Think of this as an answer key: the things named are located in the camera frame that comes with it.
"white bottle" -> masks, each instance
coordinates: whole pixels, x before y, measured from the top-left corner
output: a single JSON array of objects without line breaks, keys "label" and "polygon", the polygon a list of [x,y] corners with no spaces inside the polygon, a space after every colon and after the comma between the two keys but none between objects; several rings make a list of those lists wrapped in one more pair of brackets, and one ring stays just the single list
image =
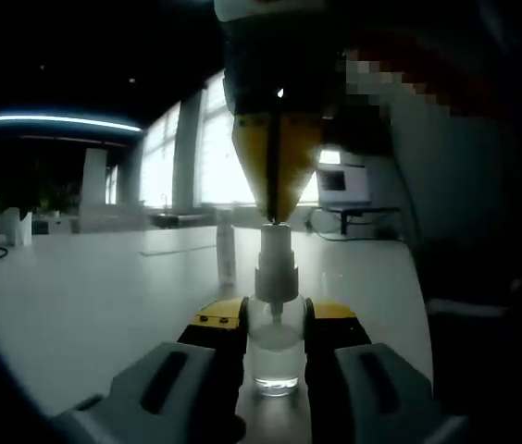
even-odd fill
[{"label": "white bottle", "polygon": [[247,353],[256,386],[267,396],[292,393],[303,371],[305,303],[291,245],[287,225],[262,227]]},{"label": "white bottle", "polygon": [[20,209],[8,208],[0,215],[0,233],[6,235],[6,242],[13,247],[32,244],[32,213],[20,219]]},{"label": "white bottle", "polygon": [[217,210],[216,254],[220,287],[229,290],[236,280],[234,226],[230,209]]}]

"clear liquid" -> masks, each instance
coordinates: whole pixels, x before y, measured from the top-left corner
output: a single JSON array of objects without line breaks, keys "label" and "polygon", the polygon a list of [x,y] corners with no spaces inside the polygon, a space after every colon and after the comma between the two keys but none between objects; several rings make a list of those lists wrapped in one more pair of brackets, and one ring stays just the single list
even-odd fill
[{"label": "clear liquid", "polygon": [[296,390],[303,371],[305,346],[301,334],[282,324],[251,332],[247,354],[253,379],[265,396],[285,396]]}]

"pump dispenser bottle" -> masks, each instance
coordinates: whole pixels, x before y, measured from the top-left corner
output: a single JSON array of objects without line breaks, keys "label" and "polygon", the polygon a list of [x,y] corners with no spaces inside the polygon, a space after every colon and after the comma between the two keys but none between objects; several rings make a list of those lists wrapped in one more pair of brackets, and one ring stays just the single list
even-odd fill
[{"label": "pump dispenser bottle", "polygon": [[255,296],[248,303],[253,378],[267,396],[292,393],[304,359],[305,304],[291,234],[284,224],[262,227]]}]

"white table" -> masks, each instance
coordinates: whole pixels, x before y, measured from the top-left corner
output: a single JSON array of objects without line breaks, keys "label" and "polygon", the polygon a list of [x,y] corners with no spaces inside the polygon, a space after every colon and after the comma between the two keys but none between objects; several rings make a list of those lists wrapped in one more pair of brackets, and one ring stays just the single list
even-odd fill
[{"label": "white table", "polygon": [[[11,249],[0,260],[0,351],[41,409],[56,414],[107,394],[115,374],[159,342],[176,340],[196,310],[218,297],[216,249],[140,252],[215,242],[216,228],[207,227],[35,236],[31,247]],[[373,342],[388,344],[433,380],[428,320],[404,244],[293,233],[292,245],[302,295],[347,303]],[[254,292],[259,248],[258,230],[236,230],[238,296]],[[245,418],[253,417],[250,435],[260,437],[247,441],[288,441],[263,429],[269,416],[306,430],[296,440],[309,440],[307,408],[292,418],[283,408],[279,401],[261,410],[239,402]]]}]

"ceiling light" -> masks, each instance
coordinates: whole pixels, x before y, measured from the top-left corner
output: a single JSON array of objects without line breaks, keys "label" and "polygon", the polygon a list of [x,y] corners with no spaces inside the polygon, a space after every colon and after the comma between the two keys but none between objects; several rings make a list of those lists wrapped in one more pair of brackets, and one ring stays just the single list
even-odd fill
[{"label": "ceiling light", "polygon": [[115,128],[117,130],[126,131],[142,131],[138,127],[132,127],[130,125],[121,125],[120,123],[103,122],[101,120],[90,120],[88,118],[76,118],[76,117],[59,117],[59,116],[0,116],[0,122],[10,120],[42,120],[49,122],[66,122],[66,123],[80,123],[82,125],[95,125],[97,127],[108,127]]}]

